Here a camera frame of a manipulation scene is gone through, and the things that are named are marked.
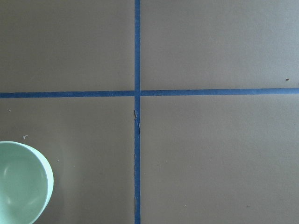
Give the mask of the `green bowl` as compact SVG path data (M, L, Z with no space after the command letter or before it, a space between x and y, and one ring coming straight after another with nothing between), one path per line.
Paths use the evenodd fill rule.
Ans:
M0 143L0 222L32 224L48 205L54 176L45 156L31 146Z

